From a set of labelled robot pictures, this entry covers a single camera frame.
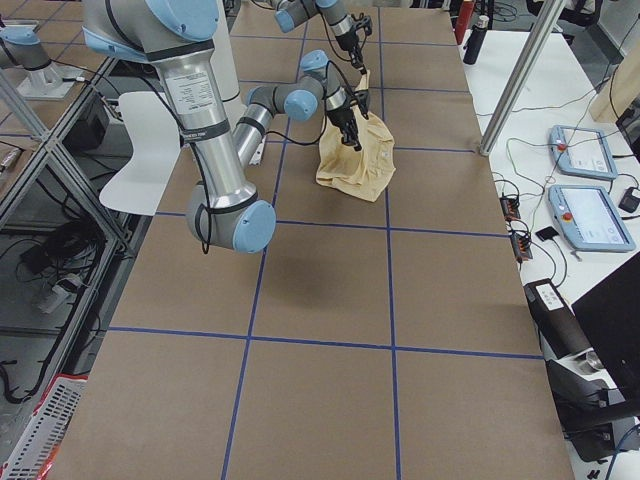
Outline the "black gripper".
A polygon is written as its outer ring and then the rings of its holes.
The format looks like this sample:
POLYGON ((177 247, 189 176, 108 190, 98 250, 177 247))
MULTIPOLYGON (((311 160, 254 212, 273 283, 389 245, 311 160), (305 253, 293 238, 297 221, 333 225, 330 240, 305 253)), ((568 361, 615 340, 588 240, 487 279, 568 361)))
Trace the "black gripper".
POLYGON ((331 124, 339 129, 341 144, 353 148, 356 152, 361 151, 358 128, 349 103, 329 109, 326 114, 331 124))
POLYGON ((364 63, 364 58, 360 50, 359 37, 354 28, 340 35, 336 34, 335 39, 340 48, 349 54, 350 64, 361 74, 365 75, 368 70, 364 63))

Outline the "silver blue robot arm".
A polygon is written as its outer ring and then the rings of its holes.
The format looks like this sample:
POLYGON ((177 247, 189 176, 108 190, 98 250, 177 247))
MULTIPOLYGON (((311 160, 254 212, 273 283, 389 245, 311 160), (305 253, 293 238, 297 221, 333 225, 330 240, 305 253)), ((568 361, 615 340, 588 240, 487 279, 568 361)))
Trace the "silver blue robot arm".
POLYGON ((363 48, 372 34, 369 15, 352 14, 344 1, 338 0, 296 0, 296 1, 253 1, 259 8, 274 12, 274 19, 283 33, 289 33, 315 17, 322 19, 327 38, 333 38, 345 56, 330 47, 334 54, 348 62, 360 74, 367 73, 363 48))
POLYGON ((368 113, 368 95, 353 89, 324 51, 306 54, 294 84, 262 86, 231 124, 212 64, 221 11, 214 1, 87 1, 86 45, 105 56, 152 65, 168 98, 166 108, 191 147, 201 180, 193 190, 187 221, 203 248, 254 253, 276 227, 272 205, 261 200, 244 170, 273 118, 308 120, 322 108, 343 144, 359 150, 353 110, 368 113))

